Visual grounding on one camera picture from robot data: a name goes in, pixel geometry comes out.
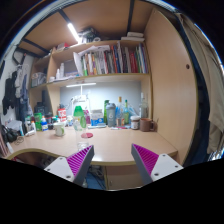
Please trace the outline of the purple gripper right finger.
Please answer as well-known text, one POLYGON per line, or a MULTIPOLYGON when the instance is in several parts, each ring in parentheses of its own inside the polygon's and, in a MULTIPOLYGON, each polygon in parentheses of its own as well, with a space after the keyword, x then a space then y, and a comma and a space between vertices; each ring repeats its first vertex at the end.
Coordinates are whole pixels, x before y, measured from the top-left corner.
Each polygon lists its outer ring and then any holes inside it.
POLYGON ((156 154, 142 146, 133 144, 131 154, 142 177, 144 185, 164 178, 182 169, 182 166, 168 154, 156 154))

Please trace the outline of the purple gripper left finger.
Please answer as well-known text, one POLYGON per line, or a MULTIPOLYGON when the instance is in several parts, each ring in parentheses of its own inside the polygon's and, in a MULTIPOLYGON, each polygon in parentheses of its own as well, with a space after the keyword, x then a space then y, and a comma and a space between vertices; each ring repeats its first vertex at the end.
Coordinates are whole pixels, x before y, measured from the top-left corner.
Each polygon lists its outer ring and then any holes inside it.
POLYGON ((94 146, 90 145, 68 157, 58 157, 45 171, 82 186, 93 156, 94 146))

